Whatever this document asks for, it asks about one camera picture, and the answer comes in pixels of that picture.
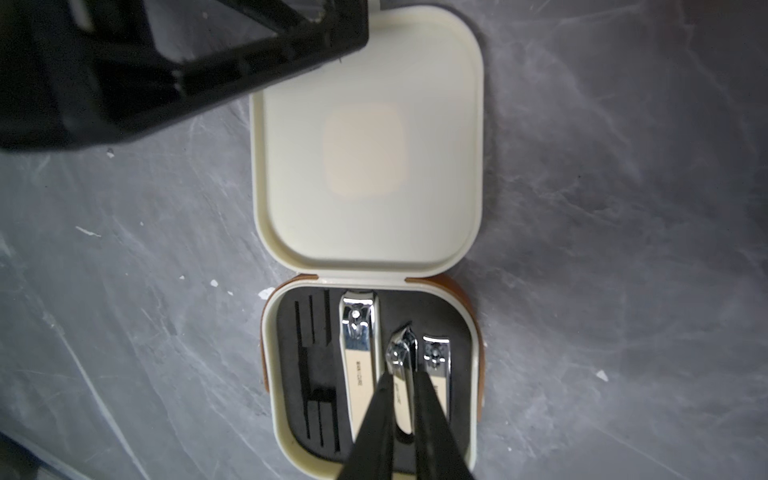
grey marble surface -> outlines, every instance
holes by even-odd
[[[764,2],[448,3],[487,72],[452,270],[488,344],[477,477],[766,478]],[[163,51],[259,35],[216,7],[151,2]],[[0,430],[97,479],[303,478],[261,379],[259,292],[292,273],[255,232],[248,127],[244,98],[2,154]]]

large nail clipper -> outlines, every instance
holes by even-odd
[[[379,300],[374,293],[348,291],[342,295],[340,342],[353,440],[382,372],[378,314]]]

case lid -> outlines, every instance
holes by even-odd
[[[482,56],[437,7],[370,18],[368,45],[252,97],[259,235],[320,276],[431,276],[482,213]]]

small nail clipper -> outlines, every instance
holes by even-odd
[[[449,419],[451,398],[451,341],[424,335],[424,370],[429,374],[445,418]]]

case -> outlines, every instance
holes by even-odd
[[[315,478],[342,465],[309,453],[289,427],[276,327],[282,298],[304,286],[420,291],[453,306],[472,338],[469,468],[477,454],[483,343],[466,295],[442,272],[480,226],[481,52],[442,8],[372,13],[369,26],[361,51],[251,97],[259,236],[302,273],[264,307],[264,382],[280,448]]]

